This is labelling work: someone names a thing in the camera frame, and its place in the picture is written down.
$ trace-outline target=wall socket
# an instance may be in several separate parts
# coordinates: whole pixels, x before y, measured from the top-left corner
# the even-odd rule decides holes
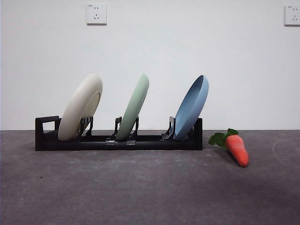
[[[300,26],[300,5],[285,7],[285,25]]]
[[[86,7],[87,24],[107,24],[106,4],[88,4]]]

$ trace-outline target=green plate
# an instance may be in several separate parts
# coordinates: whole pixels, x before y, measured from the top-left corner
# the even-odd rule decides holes
[[[120,128],[118,130],[116,141],[123,141],[129,137],[133,126],[135,125],[135,119],[139,115],[144,100],[146,98],[149,88],[149,79],[143,74],[138,81],[135,91],[133,92],[131,99],[128,103]]]

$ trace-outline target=carrot leaves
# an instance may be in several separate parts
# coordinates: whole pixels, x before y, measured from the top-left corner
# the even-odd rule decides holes
[[[238,131],[229,128],[227,130],[227,134],[215,133],[213,136],[210,137],[210,139],[208,140],[208,143],[211,144],[211,145],[215,145],[216,144],[217,146],[226,148],[225,147],[226,138],[228,136],[231,136],[231,135],[237,135],[238,133],[239,133]]]

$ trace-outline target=gray floor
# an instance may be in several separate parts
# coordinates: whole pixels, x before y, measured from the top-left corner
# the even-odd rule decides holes
[[[33,131],[2,131],[1,224],[299,225],[300,131],[240,135],[247,168],[207,144],[35,152]]]

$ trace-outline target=toy carrot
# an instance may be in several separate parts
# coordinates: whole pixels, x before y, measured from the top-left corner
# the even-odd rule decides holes
[[[246,167],[249,161],[249,155],[245,149],[243,139],[238,136],[239,134],[234,129],[228,129],[227,134],[215,133],[210,137],[208,143],[211,145],[218,145],[231,152],[233,157],[241,167]]]

